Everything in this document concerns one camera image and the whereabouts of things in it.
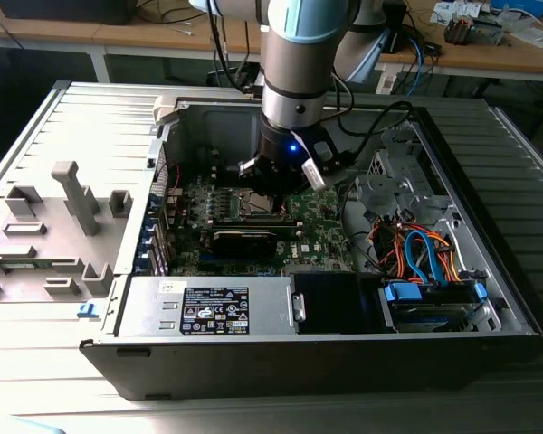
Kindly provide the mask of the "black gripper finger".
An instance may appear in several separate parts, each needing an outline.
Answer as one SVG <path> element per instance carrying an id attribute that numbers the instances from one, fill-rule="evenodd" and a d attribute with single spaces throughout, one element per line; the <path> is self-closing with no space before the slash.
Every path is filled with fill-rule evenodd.
<path id="1" fill-rule="evenodd" d="M 310 187 L 302 170 L 302 162 L 275 162 L 273 164 L 273 187 L 273 211 L 279 212 L 287 197 L 301 193 Z"/>
<path id="2" fill-rule="evenodd" d="M 275 163 L 266 156 L 254 158 L 239 164 L 240 180 L 260 195 L 275 195 Z"/>

